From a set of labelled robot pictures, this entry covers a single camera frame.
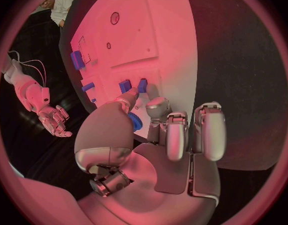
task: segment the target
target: person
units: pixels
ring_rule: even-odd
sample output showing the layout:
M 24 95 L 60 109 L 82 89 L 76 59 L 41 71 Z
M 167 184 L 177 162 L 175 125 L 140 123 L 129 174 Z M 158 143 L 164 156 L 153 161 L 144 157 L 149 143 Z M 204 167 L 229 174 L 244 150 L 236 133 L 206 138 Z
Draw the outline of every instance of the person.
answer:
M 51 19 L 63 28 L 73 0 L 44 0 L 40 6 L 51 9 Z

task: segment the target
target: blue block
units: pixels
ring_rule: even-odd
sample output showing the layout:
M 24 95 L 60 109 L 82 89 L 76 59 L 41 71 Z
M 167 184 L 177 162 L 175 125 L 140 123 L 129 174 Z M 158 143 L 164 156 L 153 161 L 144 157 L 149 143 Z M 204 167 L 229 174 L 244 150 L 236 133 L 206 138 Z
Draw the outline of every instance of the blue block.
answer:
M 139 85 L 138 85 L 138 90 L 139 90 L 139 93 L 141 94 L 144 94 L 147 92 L 147 80 L 146 79 L 141 79 Z
M 80 70 L 82 68 L 85 68 L 85 64 L 82 60 L 82 55 L 79 51 L 74 51 L 71 53 L 71 58 L 74 64 L 74 67 L 76 70 Z
M 87 90 L 89 90 L 89 89 L 92 89 L 92 88 L 94 88 L 94 87 L 95 87 L 94 83 L 91 82 L 91 83 L 89 83 L 89 84 L 83 86 L 83 87 L 82 87 L 82 91 L 85 92 L 85 91 L 87 91 Z
M 131 83 L 129 80 L 125 80 L 119 83 L 122 93 L 128 92 L 131 89 Z

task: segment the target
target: white shirt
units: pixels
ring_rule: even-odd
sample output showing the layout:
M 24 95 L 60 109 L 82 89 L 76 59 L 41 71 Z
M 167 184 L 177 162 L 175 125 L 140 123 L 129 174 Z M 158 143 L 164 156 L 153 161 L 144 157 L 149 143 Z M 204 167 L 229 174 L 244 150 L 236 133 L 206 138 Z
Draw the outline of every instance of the white shirt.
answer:
M 51 19 L 59 26 L 61 20 L 65 21 L 68 15 L 68 8 L 73 0 L 55 0 L 54 8 L 51 10 Z

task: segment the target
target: blue gear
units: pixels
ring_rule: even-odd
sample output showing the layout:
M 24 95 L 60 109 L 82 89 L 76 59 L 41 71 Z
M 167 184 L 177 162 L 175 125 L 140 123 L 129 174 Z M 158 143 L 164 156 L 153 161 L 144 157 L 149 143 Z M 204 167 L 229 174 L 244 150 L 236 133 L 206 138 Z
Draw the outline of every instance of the blue gear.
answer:
M 135 132 L 135 131 L 137 131 L 143 127 L 143 123 L 142 123 L 141 119 L 137 115 L 135 115 L 133 112 L 129 112 L 128 116 L 133 122 L 133 132 Z

